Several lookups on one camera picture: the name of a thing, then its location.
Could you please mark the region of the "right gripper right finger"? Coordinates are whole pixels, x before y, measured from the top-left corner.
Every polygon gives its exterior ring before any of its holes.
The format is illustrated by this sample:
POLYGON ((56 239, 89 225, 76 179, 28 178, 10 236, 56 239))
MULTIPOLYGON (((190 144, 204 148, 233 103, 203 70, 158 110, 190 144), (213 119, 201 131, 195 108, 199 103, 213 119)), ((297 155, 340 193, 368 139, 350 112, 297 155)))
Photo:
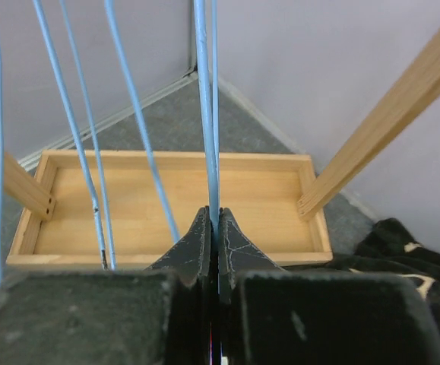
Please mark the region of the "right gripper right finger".
POLYGON ((222 354, 231 364, 440 364, 414 283, 389 273, 287 271, 225 208, 219 225, 222 354))

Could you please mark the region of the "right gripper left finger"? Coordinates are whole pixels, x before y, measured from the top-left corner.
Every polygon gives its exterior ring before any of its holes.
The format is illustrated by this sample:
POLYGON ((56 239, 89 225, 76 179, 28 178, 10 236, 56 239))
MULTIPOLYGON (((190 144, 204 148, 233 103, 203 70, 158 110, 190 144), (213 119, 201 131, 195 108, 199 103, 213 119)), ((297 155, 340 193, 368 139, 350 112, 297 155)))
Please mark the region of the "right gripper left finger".
POLYGON ((29 272, 0 289, 0 364, 207 364, 209 211, 157 261, 29 272))

